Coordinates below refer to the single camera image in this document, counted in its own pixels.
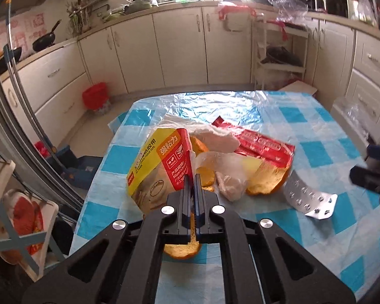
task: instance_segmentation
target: trash can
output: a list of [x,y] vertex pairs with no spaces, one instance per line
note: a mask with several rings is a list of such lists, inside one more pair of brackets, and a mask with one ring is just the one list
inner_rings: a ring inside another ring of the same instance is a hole
[[85,90],[82,98],[85,106],[97,115],[102,116],[111,108],[110,97],[108,96],[107,86],[104,82],[92,85],[89,89]]

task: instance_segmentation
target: red plastic packet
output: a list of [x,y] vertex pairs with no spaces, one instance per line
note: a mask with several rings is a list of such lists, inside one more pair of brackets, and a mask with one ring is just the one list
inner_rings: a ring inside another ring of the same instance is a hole
[[238,139],[240,145],[235,153],[264,158],[280,168],[291,166],[295,150],[294,145],[283,143],[253,130],[234,126],[221,117],[218,117],[212,124],[218,128],[230,130]]

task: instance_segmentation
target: blue and white tablecloth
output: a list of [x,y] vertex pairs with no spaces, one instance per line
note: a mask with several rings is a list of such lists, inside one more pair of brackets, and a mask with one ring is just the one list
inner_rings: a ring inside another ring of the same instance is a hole
[[[349,170],[364,165],[330,114],[311,96],[288,92],[183,93],[134,103],[116,132],[87,194],[71,253],[115,219],[142,213],[127,195],[126,173],[153,127],[166,114],[211,123],[218,116],[296,146],[293,169],[310,186],[339,195],[333,216],[316,220],[282,193],[230,203],[250,220],[270,218],[345,282],[359,299],[380,275],[379,196],[353,186]],[[164,257],[156,303],[224,303],[219,245],[203,245],[187,261]]]

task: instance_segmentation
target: table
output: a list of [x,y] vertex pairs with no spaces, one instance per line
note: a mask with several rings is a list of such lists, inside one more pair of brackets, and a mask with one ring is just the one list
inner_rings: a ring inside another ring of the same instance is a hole
[[[127,195],[126,173],[140,146],[166,114],[211,123],[218,116],[296,146],[293,169],[310,186],[337,193],[333,216],[316,220],[286,203],[281,191],[230,203],[250,220],[270,218],[345,282],[359,299],[380,275],[380,203],[352,185],[349,170],[364,161],[340,126],[311,96],[289,92],[209,92],[135,102],[116,132],[85,199],[70,253],[113,220],[142,213]],[[165,256],[156,303],[224,303],[219,245],[203,245],[187,261]]]

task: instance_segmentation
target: silver screw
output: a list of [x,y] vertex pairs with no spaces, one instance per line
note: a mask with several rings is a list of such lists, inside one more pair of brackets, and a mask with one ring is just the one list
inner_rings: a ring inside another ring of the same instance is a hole
[[112,224],[112,228],[115,229],[115,230],[122,230],[122,229],[124,229],[126,226],[127,226],[127,223],[125,223],[125,221],[123,221],[123,220],[116,220],[116,221]]
[[225,208],[223,206],[221,206],[221,205],[216,205],[213,208],[211,208],[211,210],[215,214],[222,214],[225,211]]
[[175,212],[175,209],[172,206],[164,206],[162,207],[161,211],[165,215],[171,215]]
[[260,226],[261,227],[264,227],[265,229],[269,229],[273,226],[273,222],[268,219],[268,218],[264,218],[262,219],[260,222],[259,222]]

